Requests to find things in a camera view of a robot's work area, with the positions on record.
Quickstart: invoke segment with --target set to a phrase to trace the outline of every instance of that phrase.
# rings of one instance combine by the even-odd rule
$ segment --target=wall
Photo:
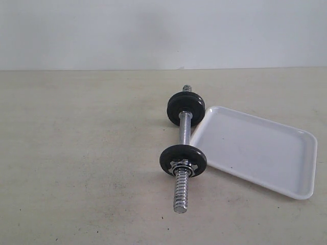
[[[0,0],[0,69],[327,65],[327,1]]]

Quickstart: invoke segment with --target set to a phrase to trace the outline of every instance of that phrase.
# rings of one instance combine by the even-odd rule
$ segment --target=white plastic tray
[[[314,189],[317,140],[309,132],[220,106],[192,135],[208,165],[294,199]]]

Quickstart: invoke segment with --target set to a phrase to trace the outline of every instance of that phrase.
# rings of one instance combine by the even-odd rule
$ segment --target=tabletop
[[[0,244],[327,244],[327,68],[1,71]],[[208,167],[173,211],[170,96],[311,132],[315,190],[293,200]]]

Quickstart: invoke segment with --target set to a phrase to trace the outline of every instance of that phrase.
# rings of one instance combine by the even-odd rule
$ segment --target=dumbbell
[[[202,151],[190,145],[191,126],[198,125],[205,114],[204,100],[192,92],[190,85],[173,95],[167,106],[167,115],[172,123],[179,126],[179,144],[165,149],[160,155],[160,166],[176,178],[174,211],[185,213],[188,208],[188,181],[203,173],[206,157]]]

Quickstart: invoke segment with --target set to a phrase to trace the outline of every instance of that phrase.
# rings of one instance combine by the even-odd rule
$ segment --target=black weight plate
[[[170,121],[179,126],[179,113],[182,111],[190,111],[193,115],[191,126],[198,125],[205,114],[205,103],[203,98],[193,92],[179,92],[173,95],[167,106],[167,115]]]
[[[194,170],[194,176],[203,173],[206,168],[206,157],[202,151],[194,146],[188,144],[172,145],[165,149],[160,155],[160,166],[169,175],[173,175],[169,170],[171,169],[172,161],[181,161],[187,159],[192,165],[197,165],[198,168]]]

